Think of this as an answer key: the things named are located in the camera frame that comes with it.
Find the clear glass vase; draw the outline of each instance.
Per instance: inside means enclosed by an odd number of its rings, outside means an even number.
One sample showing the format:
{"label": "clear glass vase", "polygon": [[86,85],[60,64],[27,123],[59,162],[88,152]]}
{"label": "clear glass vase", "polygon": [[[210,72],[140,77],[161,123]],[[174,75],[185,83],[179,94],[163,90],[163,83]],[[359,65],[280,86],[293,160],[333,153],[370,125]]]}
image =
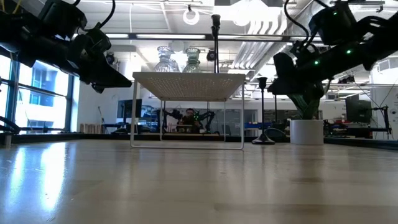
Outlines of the clear glass vase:
{"label": "clear glass vase", "polygon": [[170,56],[172,51],[170,47],[160,46],[157,48],[160,62],[155,66],[155,72],[173,72],[173,67],[170,63]]}
{"label": "clear glass vase", "polygon": [[188,48],[185,53],[187,53],[188,56],[188,61],[187,61],[187,66],[184,68],[183,72],[200,72],[200,67],[199,67],[199,54],[200,50],[194,47]]}
{"label": "clear glass vase", "polygon": [[170,59],[170,64],[173,67],[173,72],[180,72],[180,69],[178,67],[178,63],[174,59]]}

